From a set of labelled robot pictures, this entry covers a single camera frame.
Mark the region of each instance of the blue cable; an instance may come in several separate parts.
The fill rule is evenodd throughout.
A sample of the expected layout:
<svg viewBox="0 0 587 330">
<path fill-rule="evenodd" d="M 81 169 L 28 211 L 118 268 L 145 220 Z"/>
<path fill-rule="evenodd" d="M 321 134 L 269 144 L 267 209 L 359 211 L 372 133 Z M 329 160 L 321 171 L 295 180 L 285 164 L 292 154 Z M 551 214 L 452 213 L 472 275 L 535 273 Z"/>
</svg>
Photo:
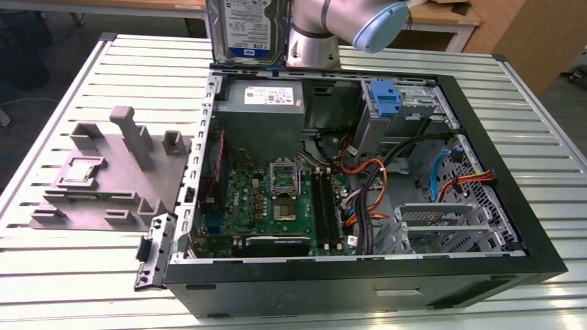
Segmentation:
<svg viewBox="0 0 587 330">
<path fill-rule="evenodd" d="M 439 173 L 439 166 L 441 159 L 451 155 L 449 151 L 444 151 L 433 161 L 432 169 L 429 170 L 429 191 L 432 193 L 432 200 L 436 201 L 439 198 L 439 184 L 436 182 L 436 174 Z"/>
</svg>

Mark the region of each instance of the blue tab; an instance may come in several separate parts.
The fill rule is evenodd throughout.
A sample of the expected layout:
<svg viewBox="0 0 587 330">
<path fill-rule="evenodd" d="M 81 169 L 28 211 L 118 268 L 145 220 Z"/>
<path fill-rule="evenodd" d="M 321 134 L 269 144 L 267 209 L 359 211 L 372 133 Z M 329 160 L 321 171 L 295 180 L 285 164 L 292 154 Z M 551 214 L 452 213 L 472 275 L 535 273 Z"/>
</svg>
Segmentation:
<svg viewBox="0 0 587 330">
<path fill-rule="evenodd" d="M 401 107 L 401 94 L 391 81 L 371 80 L 371 97 L 381 117 L 393 117 Z"/>
</svg>

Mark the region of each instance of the motherboard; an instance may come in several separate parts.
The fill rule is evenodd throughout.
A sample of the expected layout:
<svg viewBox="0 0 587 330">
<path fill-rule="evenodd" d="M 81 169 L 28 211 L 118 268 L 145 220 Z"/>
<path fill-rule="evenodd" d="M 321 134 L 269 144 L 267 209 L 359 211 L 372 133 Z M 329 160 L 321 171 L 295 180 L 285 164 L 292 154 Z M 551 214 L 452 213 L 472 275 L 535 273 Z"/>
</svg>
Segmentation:
<svg viewBox="0 0 587 330">
<path fill-rule="evenodd" d="M 291 195 L 277 193 L 289 188 Z M 229 173 L 224 210 L 202 214 L 200 233 L 192 237 L 198 258 L 239 256 L 245 239 L 284 246 L 308 255 L 348 253 L 341 243 L 339 201 L 347 195 L 347 177 L 331 170 L 236 169 Z"/>
</svg>

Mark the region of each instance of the metal table surface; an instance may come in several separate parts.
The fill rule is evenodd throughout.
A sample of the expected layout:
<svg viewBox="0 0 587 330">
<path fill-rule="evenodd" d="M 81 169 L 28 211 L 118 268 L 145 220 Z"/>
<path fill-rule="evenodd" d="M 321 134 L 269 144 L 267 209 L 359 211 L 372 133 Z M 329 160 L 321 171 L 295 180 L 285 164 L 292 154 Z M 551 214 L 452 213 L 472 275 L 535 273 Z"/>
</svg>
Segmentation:
<svg viewBox="0 0 587 330">
<path fill-rule="evenodd" d="M 110 107 L 132 105 L 150 134 L 200 121 L 209 42 L 117 36 L 100 41 L 0 197 L 0 328 L 583 329 L 587 325 L 585 160 L 507 63 L 408 50 L 340 51 L 345 69 L 453 75 L 569 272 L 465 309 L 196 320 L 169 291 L 133 292 L 141 233 L 26 228 L 73 143 L 77 121 L 102 133 Z"/>
</svg>

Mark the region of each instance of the power supply label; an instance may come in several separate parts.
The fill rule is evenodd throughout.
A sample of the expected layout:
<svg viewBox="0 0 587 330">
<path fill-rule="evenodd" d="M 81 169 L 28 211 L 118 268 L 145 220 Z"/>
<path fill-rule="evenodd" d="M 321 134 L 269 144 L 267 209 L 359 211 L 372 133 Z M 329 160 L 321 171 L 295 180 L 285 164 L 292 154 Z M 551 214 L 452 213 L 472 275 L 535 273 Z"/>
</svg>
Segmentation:
<svg viewBox="0 0 587 330">
<path fill-rule="evenodd" d="M 272 25 L 265 16 L 271 1 L 224 0 L 226 46 L 243 57 L 263 57 L 271 50 Z"/>
<path fill-rule="evenodd" d="M 247 87 L 245 105 L 293 105 L 293 88 Z"/>
</svg>

